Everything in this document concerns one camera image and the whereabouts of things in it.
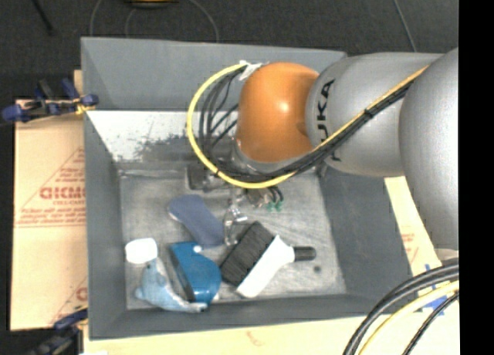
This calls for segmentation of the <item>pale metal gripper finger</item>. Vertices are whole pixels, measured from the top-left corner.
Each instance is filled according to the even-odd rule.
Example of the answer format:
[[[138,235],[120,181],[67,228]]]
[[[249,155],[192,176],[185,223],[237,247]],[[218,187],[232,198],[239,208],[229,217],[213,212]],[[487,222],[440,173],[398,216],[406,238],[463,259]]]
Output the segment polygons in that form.
[[[230,212],[232,220],[237,223],[245,223],[248,221],[247,215],[241,210],[243,196],[233,193],[230,197]]]
[[[237,239],[237,222],[235,219],[227,219],[223,221],[224,241],[227,246],[236,245]]]

